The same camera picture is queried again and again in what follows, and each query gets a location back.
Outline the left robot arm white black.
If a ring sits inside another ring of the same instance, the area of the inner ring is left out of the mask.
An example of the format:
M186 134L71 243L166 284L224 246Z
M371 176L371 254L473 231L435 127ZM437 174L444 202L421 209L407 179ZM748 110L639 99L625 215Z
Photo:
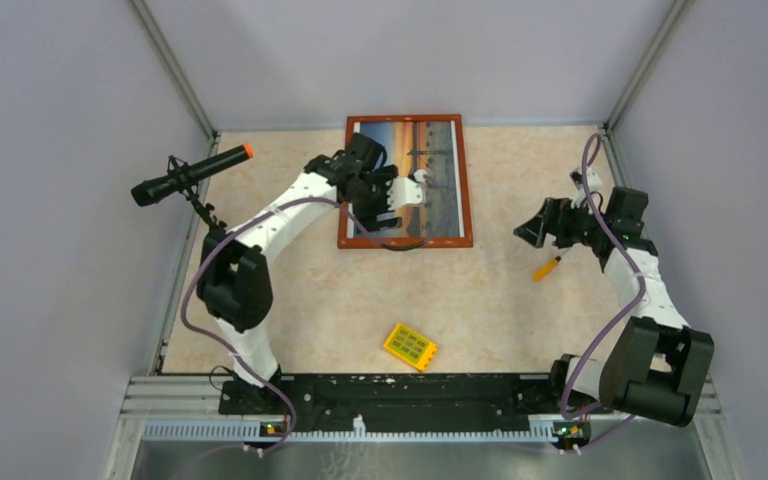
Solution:
M331 156L309 161L288 189L235 233L206 238L196 295L222 330L245 383L243 401L257 413L279 404L279 369L265 319L274 295L269 267L279 254L321 216L348 206L358 227L376 231L378 216L394 205L398 169L384 165L383 145L360 133Z

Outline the yellow handled screwdriver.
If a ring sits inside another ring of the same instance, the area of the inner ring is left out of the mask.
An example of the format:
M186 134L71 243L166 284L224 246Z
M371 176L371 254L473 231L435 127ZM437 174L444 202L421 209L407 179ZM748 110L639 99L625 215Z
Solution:
M532 280L535 282L541 281L548 274L550 274L560 264L561 261L562 261L562 256L556 255L551 260L549 260L546 264L544 264L534 272L534 274L532 275Z

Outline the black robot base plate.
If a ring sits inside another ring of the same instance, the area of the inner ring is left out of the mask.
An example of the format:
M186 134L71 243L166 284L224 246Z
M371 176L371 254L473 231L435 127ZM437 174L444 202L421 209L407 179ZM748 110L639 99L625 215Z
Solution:
M372 432L504 432L559 411L555 374L283 374L276 392L242 380L223 383L222 415L294 420L296 431L348 430L360 418Z

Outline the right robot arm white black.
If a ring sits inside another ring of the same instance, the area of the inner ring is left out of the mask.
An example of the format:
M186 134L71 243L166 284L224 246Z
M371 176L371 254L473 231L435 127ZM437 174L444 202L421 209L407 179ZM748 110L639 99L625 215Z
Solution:
M621 305L624 327L606 361L566 356L567 373L546 385L549 404L572 412L587 395L600 407L673 426L695 415L715 352L711 335L693 329L673 304L658 250L644 235L646 193L616 187L596 215L569 198L544 200L515 236L535 248L553 236L560 248L591 249Z

